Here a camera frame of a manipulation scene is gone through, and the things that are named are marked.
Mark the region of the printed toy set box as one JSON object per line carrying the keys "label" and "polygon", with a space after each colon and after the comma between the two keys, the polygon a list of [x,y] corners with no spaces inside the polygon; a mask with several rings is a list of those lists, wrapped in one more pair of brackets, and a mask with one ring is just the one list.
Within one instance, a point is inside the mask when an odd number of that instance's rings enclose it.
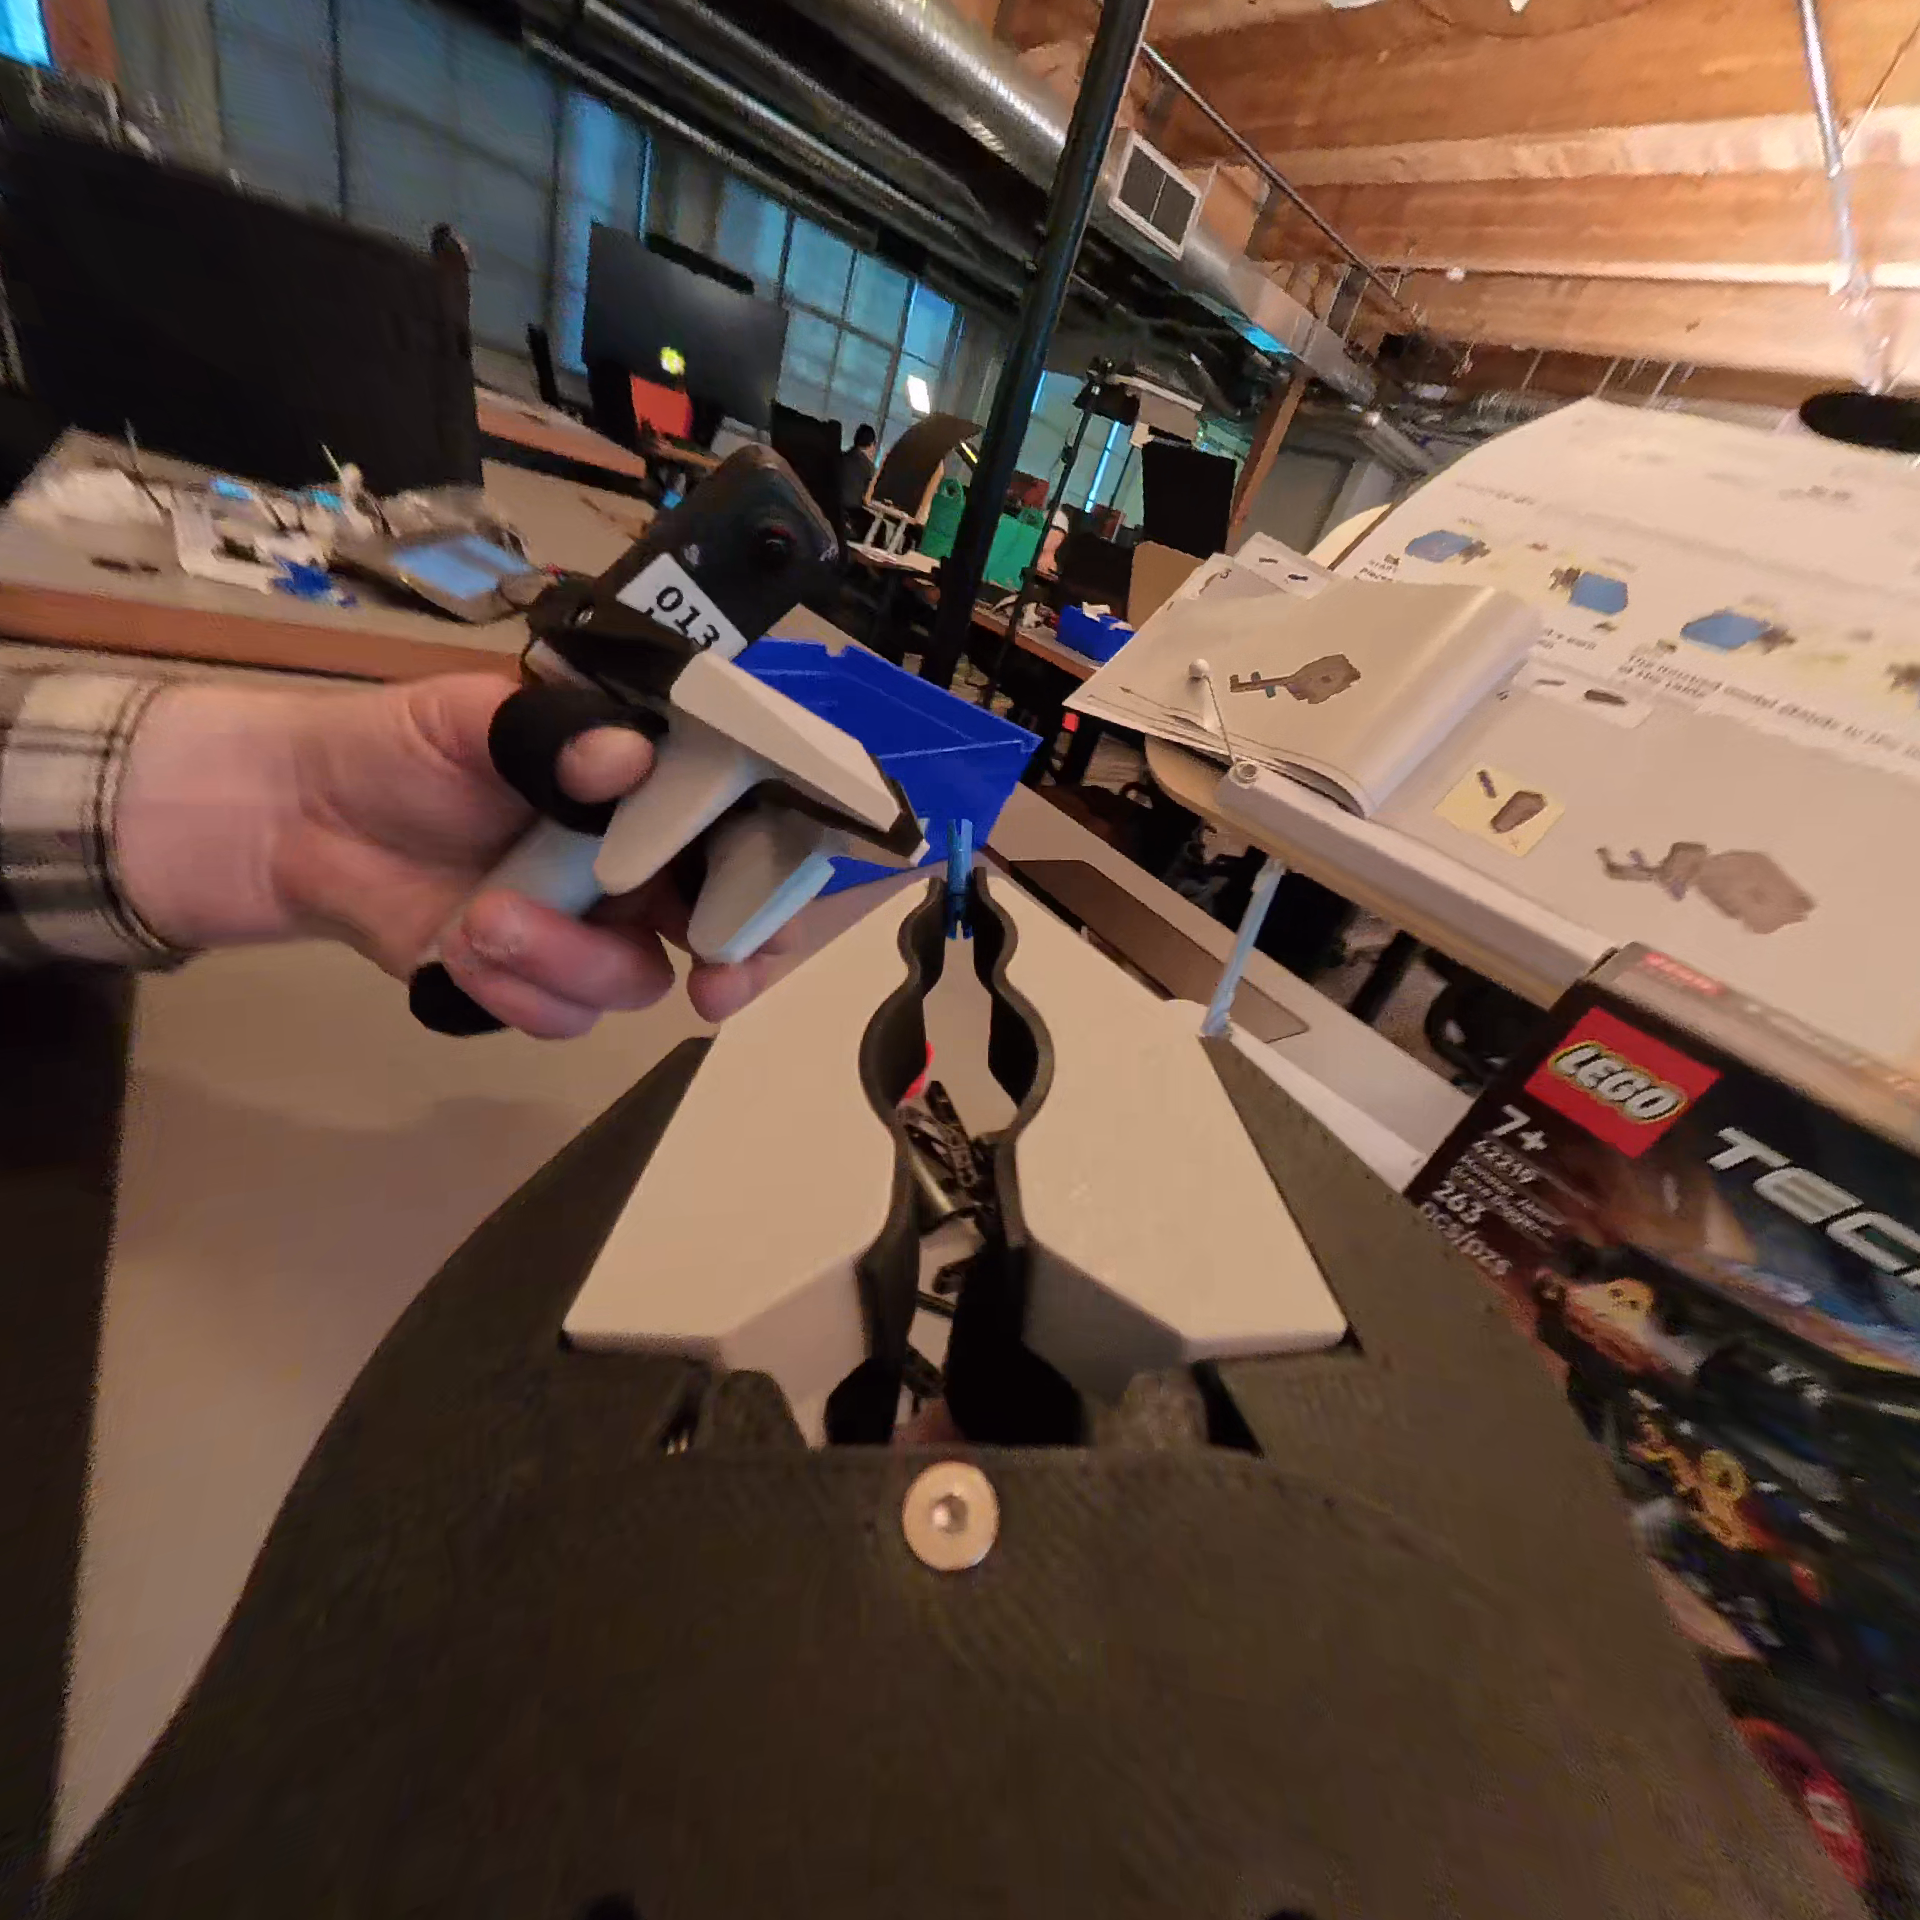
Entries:
{"label": "printed toy set box", "polygon": [[1915,1076],[1620,946],[1406,1200],[1548,1354],[1763,1776],[1915,1918]]}

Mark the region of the instruction booklet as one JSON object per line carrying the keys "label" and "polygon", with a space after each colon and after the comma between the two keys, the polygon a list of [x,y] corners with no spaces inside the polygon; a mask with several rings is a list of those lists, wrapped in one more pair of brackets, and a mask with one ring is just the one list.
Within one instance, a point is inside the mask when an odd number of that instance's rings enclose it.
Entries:
{"label": "instruction booklet", "polygon": [[1209,562],[1073,698],[1915,1072],[1915,780],[1535,659],[1536,610]]}

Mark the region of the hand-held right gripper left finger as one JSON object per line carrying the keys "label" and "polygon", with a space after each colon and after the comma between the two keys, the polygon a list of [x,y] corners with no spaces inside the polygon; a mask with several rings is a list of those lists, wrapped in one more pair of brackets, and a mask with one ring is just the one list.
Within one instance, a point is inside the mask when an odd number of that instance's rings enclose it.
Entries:
{"label": "hand-held right gripper left finger", "polygon": [[903,1106],[949,882],[879,895],[705,1048],[563,1314],[563,1341],[771,1376],[801,1429],[889,1443],[921,1311]]}

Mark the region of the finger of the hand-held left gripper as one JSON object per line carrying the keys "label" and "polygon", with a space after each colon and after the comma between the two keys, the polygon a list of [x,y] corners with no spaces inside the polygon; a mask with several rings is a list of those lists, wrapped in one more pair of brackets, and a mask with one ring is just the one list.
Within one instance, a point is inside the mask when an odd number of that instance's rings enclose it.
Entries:
{"label": "finger of the hand-held left gripper", "polygon": [[702,965],[758,956],[835,878],[841,832],[801,811],[736,811],[705,833],[705,878],[689,913]]}
{"label": "finger of the hand-held left gripper", "polygon": [[827,718],[757,680],[736,659],[698,652],[666,692],[666,811],[705,832],[757,787],[814,807],[899,867],[926,860],[926,828],[879,761]]}

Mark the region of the tablet device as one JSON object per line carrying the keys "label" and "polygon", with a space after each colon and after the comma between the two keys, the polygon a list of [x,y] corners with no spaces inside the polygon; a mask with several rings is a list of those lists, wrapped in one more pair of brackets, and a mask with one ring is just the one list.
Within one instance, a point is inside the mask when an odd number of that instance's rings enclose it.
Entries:
{"label": "tablet device", "polygon": [[334,563],[463,625],[514,616],[555,584],[555,575],[524,552],[463,529],[418,539],[340,539]]}

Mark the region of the large black monitor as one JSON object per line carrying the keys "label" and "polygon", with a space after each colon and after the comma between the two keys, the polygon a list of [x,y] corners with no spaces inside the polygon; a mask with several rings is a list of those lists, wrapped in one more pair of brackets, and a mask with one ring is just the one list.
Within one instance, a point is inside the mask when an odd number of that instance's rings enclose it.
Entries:
{"label": "large black monitor", "polygon": [[639,235],[589,228],[582,364],[682,389],[697,421],[773,429],[787,308],[711,278]]}

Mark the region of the printed instruction sheet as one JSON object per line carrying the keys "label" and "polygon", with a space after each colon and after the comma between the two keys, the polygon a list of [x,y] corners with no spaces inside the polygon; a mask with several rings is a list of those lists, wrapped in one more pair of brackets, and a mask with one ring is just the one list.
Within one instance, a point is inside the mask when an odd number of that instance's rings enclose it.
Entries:
{"label": "printed instruction sheet", "polygon": [[1336,573],[1512,591],[1548,672],[1915,778],[1915,457],[1589,396],[1434,471]]}

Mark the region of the silver air duct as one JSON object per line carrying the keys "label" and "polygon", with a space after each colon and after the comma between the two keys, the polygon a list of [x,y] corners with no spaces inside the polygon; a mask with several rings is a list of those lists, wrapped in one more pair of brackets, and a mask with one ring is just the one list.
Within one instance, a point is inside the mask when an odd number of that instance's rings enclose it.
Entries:
{"label": "silver air duct", "polygon": [[[538,61],[659,130],[793,192],[860,237],[1012,316],[1041,261],[1073,103],[950,5],[514,5]],[[1355,343],[1207,228],[1177,253],[1119,207],[1119,150],[1094,177],[1064,331],[1176,364],[1209,396],[1296,362],[1346,401],[1377,396]]]}

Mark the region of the person's left hand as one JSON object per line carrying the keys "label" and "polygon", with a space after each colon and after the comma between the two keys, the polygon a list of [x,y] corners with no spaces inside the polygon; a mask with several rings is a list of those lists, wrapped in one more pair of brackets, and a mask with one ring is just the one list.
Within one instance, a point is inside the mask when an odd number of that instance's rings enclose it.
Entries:
{"label": "person's left hand", "polygon": [[408,981],[441,963],[508,1029],[582,1037],[674,991],[666,878],[585,924],[491,880],[533,811],[491,761],[508,679],[162,688],[115,797],[126,900],[179,951],[339,940]]}

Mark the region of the grey desk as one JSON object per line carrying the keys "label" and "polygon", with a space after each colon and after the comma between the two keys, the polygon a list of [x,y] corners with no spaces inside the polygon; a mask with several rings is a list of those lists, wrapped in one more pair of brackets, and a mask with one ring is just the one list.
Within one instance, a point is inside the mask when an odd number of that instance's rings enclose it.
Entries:
{"label": "grey desk", "polygon": [[42,1918],[1384,1918],[1446,1912],[1498,1784],[1493,1651],[1453,1434],[1491,1325],[1465,1263],[1272,1058],[1204,1037],[1349,1338],[1151,1373],[1111,1441],[793,1441],[780,1386],[582,1351],[563,1314],[715,1033],[621,1055],[327,1023],[327,944],[206,951],[136,998],[153,1231],[187,1300],[91,1396],[69,1713],[153,1651],[141,1522],[206,1578],[359,1311],[208,1641],[38,1873]]}

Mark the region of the black metal pole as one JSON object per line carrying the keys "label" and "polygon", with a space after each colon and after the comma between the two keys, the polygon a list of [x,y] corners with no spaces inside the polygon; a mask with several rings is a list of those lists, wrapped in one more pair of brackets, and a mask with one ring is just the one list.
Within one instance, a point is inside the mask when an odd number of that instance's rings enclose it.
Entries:
{"label": "black metal pole", "polygon": [[1005,490],[1019,464],[1027,421],[1045,381],[1045,357],[1057,325],[1068,278],[1081,250],[1096,177],[1103,169],[1111,134],[1119,129],[1119,106],[1139,61],[1145,18],[1154,5],[1103,5],[1091,61],[1073,103],[1060,156],[1054,164],[1048,192],[1048,221],[1036,267],[1029,274],[1019,331],[1002,362],[994,409],[981,441],[974,487],[960,518],[956,550],[941,569],[941,608],[932,613],[931,645],[924,655],[924,680],[950,688],[956,666],[974,633],[974,608],[986,575],[994,529],[1005,509]]}

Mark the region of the blue plastic bin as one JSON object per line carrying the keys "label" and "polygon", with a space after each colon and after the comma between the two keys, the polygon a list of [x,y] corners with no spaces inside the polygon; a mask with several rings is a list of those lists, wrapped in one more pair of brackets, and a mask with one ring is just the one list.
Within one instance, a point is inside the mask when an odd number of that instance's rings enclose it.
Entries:
{"label": "blue plastic bin", "polygon": [[944,867],[949,828],[981,848],[1021,783],[1041,733],[936,688],[863,645],[764,635],[740,666],[863,743],[924,824],[924,867]]}

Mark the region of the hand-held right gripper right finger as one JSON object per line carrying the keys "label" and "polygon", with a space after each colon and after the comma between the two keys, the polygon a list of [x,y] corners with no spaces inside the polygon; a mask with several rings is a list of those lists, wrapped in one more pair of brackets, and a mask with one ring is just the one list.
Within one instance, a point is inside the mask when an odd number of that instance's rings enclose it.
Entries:
{"label": "hand-held right gripper right finger", "polygon": [[1201,1014],[999,874],[974,880],[974,958],[1016,1114],[949,1338],[960,1434],[1081,1443],[1139,1376],[1337,1350],[1349,1315]]}

